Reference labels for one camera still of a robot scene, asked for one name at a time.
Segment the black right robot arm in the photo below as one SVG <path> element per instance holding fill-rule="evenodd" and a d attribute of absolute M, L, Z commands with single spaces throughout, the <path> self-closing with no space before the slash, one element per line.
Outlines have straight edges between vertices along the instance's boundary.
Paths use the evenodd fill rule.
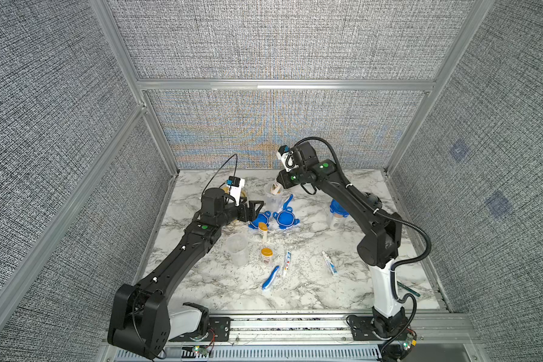
<path fill-rule="evenodd" d="M 310 185 L 343 207 L 359 225 L 364 237 L 357 253 L 369 267 L 373 282 L 373 333 L 389 345 L 410 329 L 417 301 L 412 294 L 398 295 L 396 271 L 402 265 L 421 262 L 431 253 L 429 235 L 419 226 L 383 209 L 379 197 L 360 191 L 345 176 L 333 146 L 321 137 L 306 137 L 294 146 L 280 146 L 277 158 L 283 166 L 277 182 L 285 189 Z M 410 259 L 399 260 L 404 226 L 418 232 L 425 250 Z"/>

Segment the toothpaste tube vertical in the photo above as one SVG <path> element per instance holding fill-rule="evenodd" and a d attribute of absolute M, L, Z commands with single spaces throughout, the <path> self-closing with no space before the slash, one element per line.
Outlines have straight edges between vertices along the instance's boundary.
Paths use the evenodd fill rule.
<path fill-rule="evenodd" d="M 326 262 L 327 267 L 329 268 L 330 273 L 332 274 L 332 276 L 338 275 L 337 268 L 336 268 L 335 264 L 333 263 L 332 259 L 330 258 L 330 256 L 325 251 L 322 251 L 321 254 L 322 254 L 324 262 Z"/>

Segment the blue toothbrush back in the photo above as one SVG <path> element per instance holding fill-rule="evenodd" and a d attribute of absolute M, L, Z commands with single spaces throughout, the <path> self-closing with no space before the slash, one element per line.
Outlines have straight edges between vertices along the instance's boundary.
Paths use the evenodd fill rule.
<path fill-rule="evenodd" d="M 290 206 L 290 203 L 294 199 L 294 195 L 290 195 L 289 198 L 283 203 L 282 211 L 292 212 L 293 208 Z"/>

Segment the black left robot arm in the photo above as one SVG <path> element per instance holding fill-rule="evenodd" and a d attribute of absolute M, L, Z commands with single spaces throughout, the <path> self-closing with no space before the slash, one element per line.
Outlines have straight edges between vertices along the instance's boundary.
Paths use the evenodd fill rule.
<path fill-rule="evenodd" d="M 154 360 L 169 339 L 208 331 L 208 309 L 185 303 L 173 314 L 168 303 L 191 268 L 217 243 L 223 227 L 235 220 L 250 223 L 264 203 L 234 197 L 219 188 L 203 192 L 201 208 L 185 228 L 179 244 L 146 277 L 116 292 L 108 328 L 110 345 Z"/>

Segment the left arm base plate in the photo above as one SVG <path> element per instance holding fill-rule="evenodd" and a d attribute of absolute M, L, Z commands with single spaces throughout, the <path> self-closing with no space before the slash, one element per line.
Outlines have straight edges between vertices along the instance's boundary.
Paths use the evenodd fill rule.
<path fill-rule="evenodd" d="M 231 321 L 229 317 L 209 317 L 207 329 L 205 332 L 184 333 L 170 338 L 170 342 L 228 342 L 231 331 Z"/>

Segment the clear cup back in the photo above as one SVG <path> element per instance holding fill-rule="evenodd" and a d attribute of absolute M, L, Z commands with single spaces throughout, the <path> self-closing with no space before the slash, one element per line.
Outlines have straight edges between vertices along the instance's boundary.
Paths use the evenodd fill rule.
<path fill-rule="evenodd" d="M 270 186 L 273 182 L 268 183 L 264 187 L 265 191 L 265 206 L 268 211 L 274 213 L 278 212 L 281 209 L 281 206 L 283 205 L 283 197 L 284 197 L 284 190 L 280 195 L 272 195 L 270 193 Z"/>

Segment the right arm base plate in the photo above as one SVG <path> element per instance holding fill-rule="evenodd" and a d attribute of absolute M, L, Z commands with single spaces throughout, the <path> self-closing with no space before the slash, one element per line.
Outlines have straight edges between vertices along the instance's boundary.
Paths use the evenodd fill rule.
<path fill-rule="evenodd" d="M 366 341 L 388 341 L 393 336 L 398 333 L 398 329 L 394 330 L 392 334 L 383 334 L 379 335 L 377 329 L 374 325 L 373 316 L 358 316 L 358 315 L 348 315 L 345 319 L 347 323 L 352 338 L 355 342 L 366 342 Z M 397 336 L 395 340 L 399 341 L 410 341 L 417 339 L 417 333 L 415 330 L 412 330 L 410 327 L 407 327 L 400 336 Z"/>

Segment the toothpaste tube horizontal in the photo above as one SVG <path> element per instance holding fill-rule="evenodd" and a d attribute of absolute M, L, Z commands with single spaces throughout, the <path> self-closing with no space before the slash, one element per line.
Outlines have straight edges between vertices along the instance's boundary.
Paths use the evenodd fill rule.
<path fill-rule="evenodd" d="M 284 258 L 284 267 L 282 269 L 282 276 L 284 278 L 287 276 L 287 273 L 291 266 L 291 262 L 292 262 L 292 253 L 288 250 Z"/>

